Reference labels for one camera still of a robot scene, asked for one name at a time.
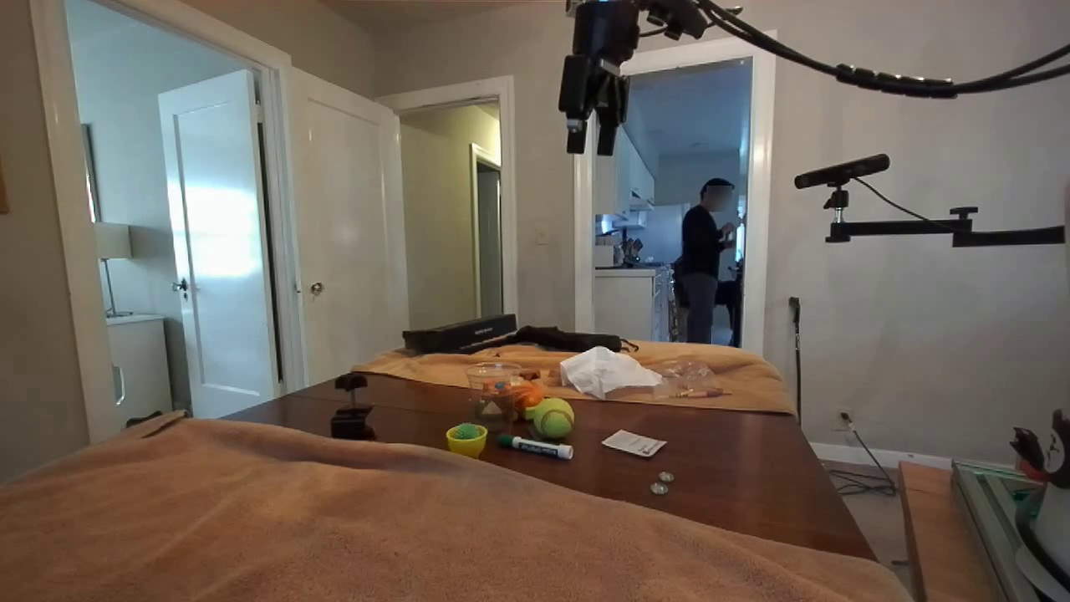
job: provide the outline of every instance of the person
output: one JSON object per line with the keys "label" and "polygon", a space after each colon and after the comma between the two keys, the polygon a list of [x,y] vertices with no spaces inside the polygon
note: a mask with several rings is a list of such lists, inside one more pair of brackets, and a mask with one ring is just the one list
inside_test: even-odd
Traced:
{"label": "person", "polygon": [[731,197],[731,181],[713,176],[698,191],[698,202],[679,222],[681,253],[674,260],[679,302],[684,306],[684,342],[713,342],[713,305],[717,305],[717,273],[719,249],[728,248],[721,229],[713,221]]}

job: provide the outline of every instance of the tan bedspread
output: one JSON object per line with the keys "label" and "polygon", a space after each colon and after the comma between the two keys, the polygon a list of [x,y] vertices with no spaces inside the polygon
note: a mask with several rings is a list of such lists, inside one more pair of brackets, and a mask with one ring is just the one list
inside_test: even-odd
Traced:
{"label": "tan bedspread", "polygon": [[[640,342],[640,352],[627,352],[640,363],[665,375],[661,387],[626,387],[611,390],[604,401],[643,401],[643,403],[684,403],[684,406],[728,406],[728,412],[792,412],[790,395],[777,366],[749,352],[719,346],[719,343],[661,343]],[[563,360],[571,352],[544,352],[535,343],[500,343],[474,355],[403,355],[396,352],[358,370],[392,375],[427,383],[465,387],[468,375],[500,360],[512,370],[542,375],[553,395],[585,397],[583,390],[563,383]],[[681,363],[701,363],[710,370],[704,395],[679,395],[674,370]]]}
{"label": "tan bedspread", "polygon": [[0,596],[911,597],[875,561],[448,451],[217,420],[176,420],[0,486]]}

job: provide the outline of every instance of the small card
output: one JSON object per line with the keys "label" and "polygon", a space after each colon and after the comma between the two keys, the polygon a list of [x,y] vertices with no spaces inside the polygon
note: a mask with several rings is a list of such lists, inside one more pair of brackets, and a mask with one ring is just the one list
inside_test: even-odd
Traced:
{"label": "small card", "polygon": [[616,446],[616,451],[626,451],[626,454],[640,454],[640,459],[656,459],[656,451],[665,446],[661,438],[644,438],[644,434],[636,434],[636,430],[626,430],[626,429],[609,434],[601,444]]}

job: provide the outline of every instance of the white door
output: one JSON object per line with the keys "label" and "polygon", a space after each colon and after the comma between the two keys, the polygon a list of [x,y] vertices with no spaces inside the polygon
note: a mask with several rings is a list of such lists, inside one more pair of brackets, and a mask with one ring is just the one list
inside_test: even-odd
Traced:
{"label": "white door", "polygon": [[197,418],[276,395],[253,72],[160,94],[176,297]]}
{"label": "white door", "polygon": [[305,381],[314,383],[401,346],[401,128],[389,106],[311,72],[295,72],[290,106]]}

